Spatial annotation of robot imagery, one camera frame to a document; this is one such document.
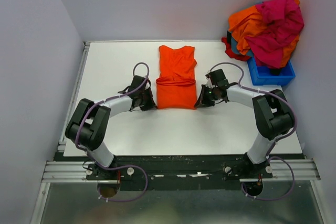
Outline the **bright orange t shirt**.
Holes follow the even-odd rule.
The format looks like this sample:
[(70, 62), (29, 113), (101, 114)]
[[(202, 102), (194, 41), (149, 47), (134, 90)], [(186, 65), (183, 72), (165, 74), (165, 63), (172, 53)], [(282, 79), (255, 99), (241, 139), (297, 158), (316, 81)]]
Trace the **bright orange t shirt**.
[(156, 79), (159, 109), (194, 109), (197, 100), (194, 53), (192, 46), (159, 47), (160, 76)]

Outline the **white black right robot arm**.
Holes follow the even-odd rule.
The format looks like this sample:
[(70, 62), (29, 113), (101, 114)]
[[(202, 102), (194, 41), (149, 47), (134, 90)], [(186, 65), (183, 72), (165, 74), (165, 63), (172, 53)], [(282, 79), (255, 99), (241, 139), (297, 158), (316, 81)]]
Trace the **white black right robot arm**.
[(255, 177), (278, 139), (294, 128), (292, 109), (279, 89), (263, 91), (239, 82), (230, 83), (222, 69), (210, 71), (205, 77), (207, 83), (201, 85), (195, 108), (212, 107), (219, 101), (236, 102), (253, 109), (258, 135), (246, 153), (249, 160), (242, 163), (241, 171), (246, 177)]

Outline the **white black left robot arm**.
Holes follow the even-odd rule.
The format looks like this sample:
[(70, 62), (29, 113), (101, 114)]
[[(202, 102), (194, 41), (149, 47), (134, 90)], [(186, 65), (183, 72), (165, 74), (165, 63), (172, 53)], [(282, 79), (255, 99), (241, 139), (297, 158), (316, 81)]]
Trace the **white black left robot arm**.
[(98, 173), (104, 179), (112, 179), (117, 171), (116, 157), (104, 143), (109, 119), (135, 108), (141, 111), (156, 108), (151, 81), (137, 75), (129, 86), (111, 98), (99, 102), (81, 99), (66, 127), (65, 137), (99, 164)]

